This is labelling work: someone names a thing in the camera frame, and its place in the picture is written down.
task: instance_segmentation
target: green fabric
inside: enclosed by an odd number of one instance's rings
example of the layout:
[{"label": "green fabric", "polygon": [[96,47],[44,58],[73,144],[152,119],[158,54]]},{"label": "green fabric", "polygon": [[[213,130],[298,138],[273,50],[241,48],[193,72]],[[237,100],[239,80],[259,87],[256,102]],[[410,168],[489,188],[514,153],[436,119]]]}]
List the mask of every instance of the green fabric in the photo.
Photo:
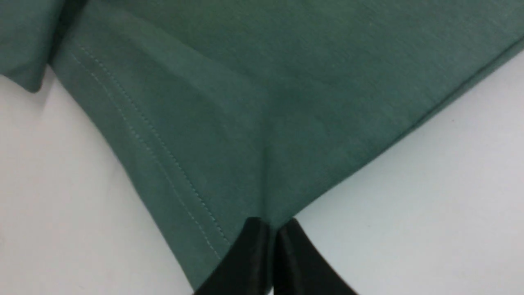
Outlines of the green fabric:
[{"label": "green fabric", "polygon": [[247,217],[278,228],[524,44],[522,0],[58,4],[0,0],[1,73],[51,63],[194,287]]}]

